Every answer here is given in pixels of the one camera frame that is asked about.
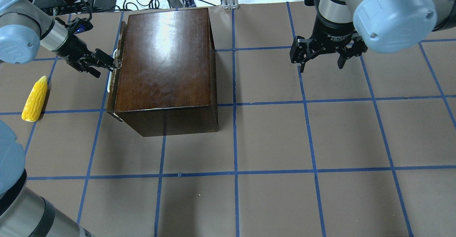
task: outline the grid line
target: grid line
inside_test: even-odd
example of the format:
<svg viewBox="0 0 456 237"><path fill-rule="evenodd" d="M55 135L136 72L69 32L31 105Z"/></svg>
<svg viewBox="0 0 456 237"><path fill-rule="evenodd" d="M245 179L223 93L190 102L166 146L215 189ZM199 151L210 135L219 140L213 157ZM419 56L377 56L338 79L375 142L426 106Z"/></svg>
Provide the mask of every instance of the grid line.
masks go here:
<svg viewBox="0 0 456 237"><path fill-rule="evenodd" d="M456 41L456 38L450 38L450 39L427 39L427 40L422 40L421 42L426 43L426 42L454 42ZM269 50L269 49L290 49L291 46L271 46L271 47L241 47L241 48L225 48L225 49L215 49L216 52L231 52L231 51L245 51L245 50ZM37 58L34 59L34 61L51 61L54 60L54 58Z"/></svg>
<svg viewBox="0 0 456 237"><path fill-rule="evenodd" d="M51 71L49 72L49 77L47 78L47 84L49 85L49 83L51 82L51 78L52 78L52 75L54 73L54 70L55 70L55 67L56 67L56 64L57 64L57 58L58 58L58 55L56 55L53 60L54 60L54 63L52 64L52 68L51 68ZM29 135L29 138L27 140L27 144L26 144L26 148L24 149L24 154L25 156L27 156L27 153L28 153L28 149L30 147L30 143L31 143L31 140L33 139L33 134L35 133L35 128L36 128L36 123L37 121L33 122L33 126L31 127L31 131L30 131L30 135Z"/></svg>
<svg viewBox="0 0 456 237"><path fill-rule="evenodd" d="M233 157L234 157L234 213L236 217L236 237L240 236L240 227L239 227L239 176L238 176L238 130L236 127L236 55L235 55L235 21L234 21L234 11L231 10L231 33L232 33L232 42L233 42L233 51L231 57L232 63L232 74L233 74Z"/></svg>
<svg viewBox="0 0 456 237"><path fill-rule="evenodd" d="M366 65L364 63L364 59L363 59L362 55L360 56L360 59L361 59L361 65L363 66L364 75L366 76L366 81L368 83L369 92L370 92L371 97L372 97L372 103L373 103L373 106L374 106L374 109L375 109L375 114L377 114L378 125L379 125L380 131L382 133L382 138L383 138L383 142L384 142L384 145L385 145L386 154L387 154L388 160L389 160L389 166L391 167L391 172L393 173L394 184L396 185L396 190L397 190L398 197L399 197L399 203L400 203L400 206L401 206L401 209L402 209L402 213L404 214L405 225L407 227L407 231L409 233L409 237L413 237L412 227L410 226L409 216L407 215L407 211L405 209L405 203L404 203L404 199L402 198L402 192L401 192L401 189L400 189L400 186L399 186L399 180L398 180L398 177L397 177L397 174L396 174L396 170L394 168L393 158L391 157L391 151L389 150L388 140L386 139L386 133L385 133L385 130L383 128L383 123L382 123L382 119L381 119L381 116L380 116L380 112L378 111L377 102L376 102L376 99L375 99L375 95L374 95L374 92L373 92L373 89L372 89L372 85L370 83L369 75L368 75L368 72L367 72L367 69L366 69Z"/></svg>
<svg viewBox="0 0 456 237"><path fill-rule="evenodd" d="M453 112L451 111L450 105L448 104L448 101L446 100L445 93L443 92L442 87L440 86L440 83L437 79L437 76L435 75L435 72L432 68L432 65L430 64L429 58L426 55L425 49L423 48L423 45L420 43L420 49L421 53L423 53L423 56L425 57L426 63L429 67L430 73L432 74L432 77L434 78L435 84L437 85L437 88L439 89L440 92L440 98L443 99L443 102L445 103L446 109L448 110L448 113L450 114L451 121L453 122L453 126L456 128L456 120L453 115Z"/></svg>
<svg viewBox="0 0 456 237"><path fill-rule="evenodd" d="M288 9L288 16L290 17L291 31L292 31L293 40L294 40L295 28L293 25L293 17L291 15L290 3L286 2L286 6ZM309 113L308 113L308 109L307 109L307 99L306 99L306 93L304 91L304 85L302 83L302 75L300 73L299 67L300 66L297 66L296 69L297 69L297 73L298 73L298 77L299 77L299 85L301 88L302 100L304 101L303 102L304 116L306 118L307 136L309 138L309 147L310 147L310 151L311 151L312 169L313 169L313 174L314 174L315 192L316 192L316 199L317 199L317 205L318 205L318 214L320 216L321 234L323 237L326 237L325 220L323 217L323 206L321 205L320 184L318 182L318 169L316 166L315 152L314 152L313 141L312 141L311 125L309 122Z"/></svg>
<svg viewBox="0 0 456 237"><path fill-rule="evenodd" d="M456 98L456 95L448 95L446 98ZM379 97L375 98L376 101L394 101L404 99L441 99L442 96L411 96L411 97ZM361 102L361 101L372 101L372 98L349 98L349 99L313 99L306 100L307 103L326 103L326 102ZM238 102L236 106L251 106L251 105L271 105L271 104L301 104L304 103L302 100L297 101L275 101L275 102ZM233 107L233 103L220 103L218 107ZM106 109L80 109L80 110L46 110L41 114L52 114L52 113L81 113L81 112L105 112ZM0 112L2 115L21 115L22 112Z"/></svg>
<svg viewBox="0 0 456 237"><path fill-rule="evenodd" d="M402 166L394 167L395 170L438 170L456 169L456 165L428 165L428 166ZM340 168L318 169L318 172L371 172L390 171L391 167L377 168ZM220 172L193 172L193 173L166 173L166 174L123 174L123 175L91 175L89 179L129 179L129 178L154 178L154 177L205 177L220 175L251 175L251 174L314 174L313 169L282 169L282 170L249 170L249 171L220 171ZM82 180L85 175L69 176L29 176L27 180Z"/></svg>
<svg viewBox="0 0 456 237"><path fill-rule="evenodd" d="M163 165L165 163L165 147L166 147L166 135L163 136L163 141L161 143L161 158L160 158L160 171L159 171L160 174L158 176L157 203L155 206L154 237L157 237L157 235L158 235L158 219L159 219L159 214L160 214L161 183L163 180Z"/></svg>
<svg viewBox="0 0 456 237"><path fill-rule="evenodd" d="M120 13L119 27L117 29L117 36L116 36L115 43L114 43L113 54L114 54L114 51L115 51L115 49L117 47L117 42L119 40L120 26L121 26L123 18L124 18L124 12L122 11ZM87 192L88 181L90 179L90 172L92 170L93 157L95 156L95 149L96 149L96 146L97 146L98 134L100 133L101 120L103 118L103 112L104 112L103 108L104 108L104 103L106 102L106 94L108 92L107 91L108 80L109 80L109 74L107 74L107 76L106 76L106 82L105 82L105 86L104 86L103 98L101 100L100 114L99 114L99 117L98 117L98 123L97 123L97 128L96 128L96 131L95 131L95 137L93 138L93 145L92 145L92 151L90 153L90 159L88 161L87 174L86 174L85 181L84 181L84 188L83 188L83 193L82 193L82 196L81 196L81 203L79 205L78 219L76 221L78 224L81 222L81 216L82 216L82 212L83 212L83 208L84 208L85 195L86 195L86 192Z"/></svg>

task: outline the yellow corn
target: yellow corn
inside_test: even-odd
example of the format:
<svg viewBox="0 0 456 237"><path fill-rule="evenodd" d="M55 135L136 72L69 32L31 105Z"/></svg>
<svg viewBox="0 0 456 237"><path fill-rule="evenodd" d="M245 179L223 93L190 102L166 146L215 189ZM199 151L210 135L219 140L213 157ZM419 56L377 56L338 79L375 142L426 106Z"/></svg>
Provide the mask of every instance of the yellow corn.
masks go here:
<svg viewBox="0 0 456 237"><path fill-rule="evenodd" d="M24 110L22 111L22 119L29 122L38 120L41 114L41 109L44 104L44 98L47 93L47 77L42 76L33 86L29 98L27 99Z"/></svg>

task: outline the wooden box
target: wooden box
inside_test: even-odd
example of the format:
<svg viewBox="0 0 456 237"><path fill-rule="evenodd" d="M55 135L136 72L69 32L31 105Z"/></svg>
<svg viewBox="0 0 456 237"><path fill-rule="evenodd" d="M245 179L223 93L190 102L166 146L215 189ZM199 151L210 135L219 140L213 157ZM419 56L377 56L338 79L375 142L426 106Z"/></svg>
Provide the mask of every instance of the wooden box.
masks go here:
<svg viewBox="0 0 456 237"><path fill-rule="evenodd" d="M218 130L207 8L131 15L107 111L142 136Z"/></svg>

